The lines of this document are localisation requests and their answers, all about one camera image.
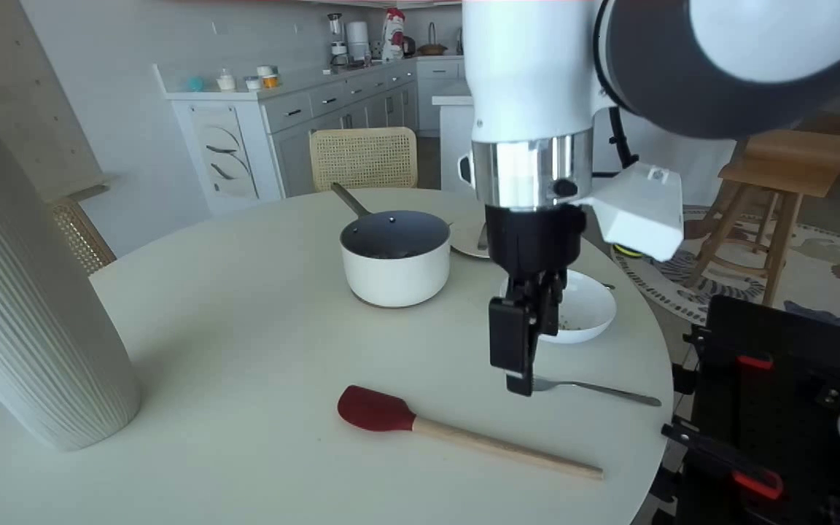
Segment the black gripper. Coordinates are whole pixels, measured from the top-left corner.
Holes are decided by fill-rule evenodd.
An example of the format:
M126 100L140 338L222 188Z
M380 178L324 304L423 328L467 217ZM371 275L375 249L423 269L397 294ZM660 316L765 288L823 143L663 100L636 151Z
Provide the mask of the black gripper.
M536 213L486 210L489 259L508 275L505 297L489 300L489 364L509 370L512 395L534 395L536 342L558 334L558 291L579 255L584 230L585 213L569 205Z

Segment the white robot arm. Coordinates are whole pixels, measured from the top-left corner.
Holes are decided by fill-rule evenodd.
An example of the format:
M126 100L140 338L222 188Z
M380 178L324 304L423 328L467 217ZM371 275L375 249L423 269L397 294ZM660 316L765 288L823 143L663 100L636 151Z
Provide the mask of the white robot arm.
M579 234L654 259L683 243L676 173L636 161L591 180L595 116L700 141L791 125L840 93L840 0L464 0L464 68L469 188L508 275L489 364L527 398Z

